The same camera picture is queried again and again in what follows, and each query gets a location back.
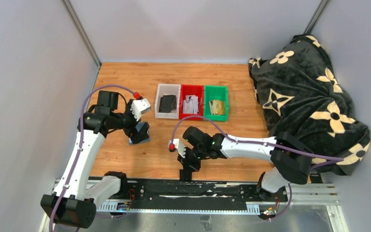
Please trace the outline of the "aluminium frame post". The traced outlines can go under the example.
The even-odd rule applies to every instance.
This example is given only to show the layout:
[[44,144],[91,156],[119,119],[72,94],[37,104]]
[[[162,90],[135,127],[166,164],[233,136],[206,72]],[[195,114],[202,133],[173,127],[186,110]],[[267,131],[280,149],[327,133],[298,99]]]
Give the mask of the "aluminium frame post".
[[314,30],[316,24],[318,23],[319,19],[322,17],[324,11],[326,10],[327,6],[329,5],[330,0],[321,0],[313,13],[310,21],[308,22],[304,34],[311,34]]
[[73,23],[75,29],[77,30],[77,33],[79,34],[82,42],[84,43],[87,51],[89,52],[93,62],[95,63],[95,65],[97,66],[98,69],[101,68],[101,61],[99,59],[99,56],[97,55],[95,49],[94,49],[94,46],[92,45],[72,3],[70,0],[60,0],[60,2],[62,3],[62,5],[64,6],[71,22]]

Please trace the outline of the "red plastic bin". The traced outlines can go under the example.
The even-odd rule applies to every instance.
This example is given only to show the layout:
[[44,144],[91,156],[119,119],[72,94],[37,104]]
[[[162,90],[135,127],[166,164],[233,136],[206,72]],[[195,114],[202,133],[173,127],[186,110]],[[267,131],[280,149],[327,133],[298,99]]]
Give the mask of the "red plastic bin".
[[186,116],[203,116],[204,112],[204,86],[181,85],[179,119]]

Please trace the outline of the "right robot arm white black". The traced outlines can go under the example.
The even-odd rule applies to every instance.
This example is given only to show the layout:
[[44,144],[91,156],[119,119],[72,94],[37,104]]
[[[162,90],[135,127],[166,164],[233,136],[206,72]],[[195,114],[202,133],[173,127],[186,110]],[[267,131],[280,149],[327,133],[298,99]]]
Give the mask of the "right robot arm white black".
[[257,183],[256,194],[263,202],[270,201],[287,184],[304,185],[308,181],[312,157],[307,154],[312,151],[288,132],[256,139],[222,133],[210,136],[191,126],[184,132],[183,138],[192,145],[191,148],[179,139],[172,139],[168,149],[178,152],[178,160],[186,173],[184,181],[191,179],[192,172],[199,171],[201,160],[230,158],[257,159],[274,166],[270,171],[263,172]]

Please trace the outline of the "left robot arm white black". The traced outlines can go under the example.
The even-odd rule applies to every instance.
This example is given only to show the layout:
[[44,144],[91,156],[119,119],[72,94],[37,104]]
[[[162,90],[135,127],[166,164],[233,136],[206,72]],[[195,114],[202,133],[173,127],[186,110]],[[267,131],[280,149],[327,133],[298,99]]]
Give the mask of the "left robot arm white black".
[[132,144],[149,138],[149,124],[141,122],[141,117],[151,110],[150,102],[135,92],[133,99],[124,102],[124,112],[117,113],[119,96],[118,92],[101,90],[97,103],[81,112],[74,150],[64,174],[53,192],[41,198],[51,232],[55,224],[86,229],[93,223],[97,208],[111,196],[118,200],[134,196],[123,172],[108,171],[100,182],[89,189],[86,187],[95,158],[108,134],[123,130]]

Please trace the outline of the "green plastic bin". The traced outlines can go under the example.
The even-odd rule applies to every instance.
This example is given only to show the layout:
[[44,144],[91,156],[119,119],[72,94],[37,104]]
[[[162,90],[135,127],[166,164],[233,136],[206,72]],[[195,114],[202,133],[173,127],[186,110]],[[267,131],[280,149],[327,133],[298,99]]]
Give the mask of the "green plastic bin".
[[203,116],[212,121],[227,121],[228,112],[228,88],[226,86],[205,85]]

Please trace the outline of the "black floral blanket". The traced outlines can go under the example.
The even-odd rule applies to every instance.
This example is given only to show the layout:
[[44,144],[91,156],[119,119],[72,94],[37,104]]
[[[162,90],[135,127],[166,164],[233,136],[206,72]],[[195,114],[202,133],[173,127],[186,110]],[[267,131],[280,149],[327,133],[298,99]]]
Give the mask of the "black floral blanket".
[[370,146],[370,130],[356,119],[319,41],[296,35],[274,57],[249,59],[248,70],[269,136],[286,131],[317,154],[318,172],[352,175]]

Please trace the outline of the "right aluminium frame post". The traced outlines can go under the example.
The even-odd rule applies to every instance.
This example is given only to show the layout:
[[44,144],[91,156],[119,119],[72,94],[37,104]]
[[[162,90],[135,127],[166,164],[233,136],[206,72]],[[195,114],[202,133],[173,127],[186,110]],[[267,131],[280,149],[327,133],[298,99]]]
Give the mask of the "right aluminium frame post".
[[327,6],[329,5],[330,0],[321,0],[313,13],[310,21],[308,22],[304,34],[311,34],[314,30],[316,24],[318,23],[319,19],[322,17],[324,11],[326,10]]

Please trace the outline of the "white plastic bin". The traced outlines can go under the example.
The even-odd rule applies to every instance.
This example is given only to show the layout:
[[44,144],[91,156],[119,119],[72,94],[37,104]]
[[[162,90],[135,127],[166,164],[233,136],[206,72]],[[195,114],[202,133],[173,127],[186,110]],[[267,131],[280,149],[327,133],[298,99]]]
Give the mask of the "white plastic bin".
[[181,85],[158,84],[155,100],[155,118],[178,119]]

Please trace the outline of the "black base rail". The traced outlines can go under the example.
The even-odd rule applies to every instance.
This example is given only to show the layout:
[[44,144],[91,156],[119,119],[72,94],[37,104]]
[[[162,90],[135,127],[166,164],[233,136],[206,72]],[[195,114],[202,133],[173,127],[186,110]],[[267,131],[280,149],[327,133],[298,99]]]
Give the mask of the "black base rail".
[[287,203],[287,189],[260,196],[255,182],[129,179],[128,191],[98,207],[108,213],[270,215]]

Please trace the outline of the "left aluminium frame post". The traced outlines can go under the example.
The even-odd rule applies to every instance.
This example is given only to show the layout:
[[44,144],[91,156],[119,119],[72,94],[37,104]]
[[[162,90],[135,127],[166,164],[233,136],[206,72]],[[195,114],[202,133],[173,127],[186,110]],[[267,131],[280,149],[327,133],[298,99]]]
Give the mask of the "left aluminium frame post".
[[62,3],[62,5],[64,6],[71,22],[73,23],[75,29],[77,30],[77,33],[79,34],[82,42],[84,43],[87,51],[89,52],[93,62],[95,63],[95,65],[97,66],[98,69],[101,68],[101,61],[99,59],[99,56],[97,55],[95,49],[94,49],[94,46],[92,45],[72,3],[70,0],[60,0],[60,2]]

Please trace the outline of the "white cards stack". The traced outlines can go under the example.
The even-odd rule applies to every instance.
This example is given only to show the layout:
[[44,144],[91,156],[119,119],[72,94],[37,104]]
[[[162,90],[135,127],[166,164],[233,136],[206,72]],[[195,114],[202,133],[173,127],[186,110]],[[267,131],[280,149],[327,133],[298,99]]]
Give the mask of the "white cards stack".
[[197,115],[199,113],[199,99],[196,95],[186,95],[183,100],[183,114]]

